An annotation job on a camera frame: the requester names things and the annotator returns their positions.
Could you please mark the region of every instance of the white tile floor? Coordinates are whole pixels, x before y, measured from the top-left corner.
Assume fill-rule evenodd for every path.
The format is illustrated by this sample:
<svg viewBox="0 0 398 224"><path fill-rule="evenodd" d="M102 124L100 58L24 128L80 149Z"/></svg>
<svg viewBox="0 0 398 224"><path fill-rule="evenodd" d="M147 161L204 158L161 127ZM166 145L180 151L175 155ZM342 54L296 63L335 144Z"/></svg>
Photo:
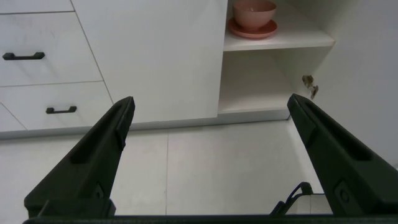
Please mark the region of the white tile floor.
<svg viewBox="0 0 398 224"><path fill-rule="evenodd" d="M81 136L0 141L0 223ZM322 192L291 121L131 132L111 194L117 215L267 214L301 181Z"/></svg>

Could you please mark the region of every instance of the white drawer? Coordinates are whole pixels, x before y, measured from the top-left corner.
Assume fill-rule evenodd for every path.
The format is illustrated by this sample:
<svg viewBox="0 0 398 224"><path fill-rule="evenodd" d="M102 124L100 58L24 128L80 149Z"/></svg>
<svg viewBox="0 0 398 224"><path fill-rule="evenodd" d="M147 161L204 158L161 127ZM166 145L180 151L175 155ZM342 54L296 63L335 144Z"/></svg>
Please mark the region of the white drawer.
<svg viewBox="0 0 398 224"><path fill-rule="evenodd" d="M43 52L40 60L0 58L0 86L102 80L74 12L0 15L0 54Z"/></svg>
<svg viewBox="0 0 398 224"><path fill-rule="evenodd" d="M0 0L0 13L74 11L69 0Z"/></svg>
<svg viewBox="0 0 398 224"><path fill-rule="evenodd" d="M0 132L25 130L23 125L0 103Z"/></svg>
<svg viewBox="0 0 398 224"><path fill-rule="evenodd" d="M103 82L2 87L0 102L28 130L92 126L112 106Z"/></svg>

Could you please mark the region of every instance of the pink bowl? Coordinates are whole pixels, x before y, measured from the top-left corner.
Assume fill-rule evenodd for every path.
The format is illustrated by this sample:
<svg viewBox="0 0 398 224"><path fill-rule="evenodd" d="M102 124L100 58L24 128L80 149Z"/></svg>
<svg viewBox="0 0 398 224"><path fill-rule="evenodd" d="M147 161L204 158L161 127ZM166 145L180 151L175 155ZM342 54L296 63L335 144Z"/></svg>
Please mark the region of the pink bowl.
<svg viewBox="0 0 398 224"><path fill-rule="evenodd" d="M266 0L237 0L233 4L235 21L246 30L258 30L275 12L276 5Z"/></svg>

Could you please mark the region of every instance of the pink plate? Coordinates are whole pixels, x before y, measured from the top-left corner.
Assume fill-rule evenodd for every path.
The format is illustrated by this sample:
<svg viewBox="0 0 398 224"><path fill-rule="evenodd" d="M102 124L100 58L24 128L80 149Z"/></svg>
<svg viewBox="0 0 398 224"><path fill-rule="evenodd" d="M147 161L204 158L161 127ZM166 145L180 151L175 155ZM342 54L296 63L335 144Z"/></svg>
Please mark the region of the pink plate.
<svg viewBox="0 0 398 224"><path fill-rule="evenodd" d="M265 39L267 37L275 34L278 25L275 21L269 21L265 26L260 27L258 30L245 30L241 26L239 26L235 19L232 18L228 21L229 30L240 37L245 37L249 39Z"/></svg>

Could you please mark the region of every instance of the drawer handle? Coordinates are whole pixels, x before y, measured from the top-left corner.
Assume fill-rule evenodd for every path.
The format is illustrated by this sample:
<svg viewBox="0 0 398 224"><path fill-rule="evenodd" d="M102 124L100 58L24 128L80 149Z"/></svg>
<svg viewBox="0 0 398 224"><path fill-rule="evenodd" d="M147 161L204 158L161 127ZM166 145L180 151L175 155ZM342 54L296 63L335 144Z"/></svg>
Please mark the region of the drawer handle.
<svg viewBox="0 0 398 224"><path fill-rule="evenodd" d="M40 60L44 56L44 52L36 52L33 56L15 56L14 53L5 53L2 57L4 60Z"/></svg>
<svg viewBox="0 0 398 224"><path fill-rule="evenodd" d="M54 110L54 108L47 108L47 110L45 110L45 113L47 113L47 114L74 113L76 110L77 110L77 106L71 106L71 107L69 107L69 110L66 110L66 111L56 111L56 110Z"/></svg>

